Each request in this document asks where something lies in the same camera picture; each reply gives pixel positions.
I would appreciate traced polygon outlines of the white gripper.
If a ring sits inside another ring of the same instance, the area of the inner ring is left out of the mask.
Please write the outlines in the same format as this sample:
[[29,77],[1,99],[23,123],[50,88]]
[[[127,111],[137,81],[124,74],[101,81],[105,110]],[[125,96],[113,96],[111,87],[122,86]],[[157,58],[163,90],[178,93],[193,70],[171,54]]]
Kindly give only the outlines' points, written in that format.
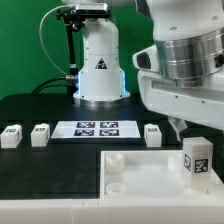
[[195,88],[178,88],[152,72],[139,71],[140,96],[145,107],[169,116],[178,141],[188,128],[186,121],[224,131],[224,72],[203,79]]

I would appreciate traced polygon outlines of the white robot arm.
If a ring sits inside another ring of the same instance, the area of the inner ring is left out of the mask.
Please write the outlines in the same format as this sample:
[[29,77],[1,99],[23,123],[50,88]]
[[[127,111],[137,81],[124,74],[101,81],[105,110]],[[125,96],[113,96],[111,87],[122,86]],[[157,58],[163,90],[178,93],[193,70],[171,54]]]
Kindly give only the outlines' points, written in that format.
[[84,24],[84,66],[76,101],[106,103],[128,95],[118,62],[118,30],[109,6],[134,3],[153,21],[154,44],[132,56],[144,106],[174,129],[188,121],[224,131],[224,0],[62,0]]

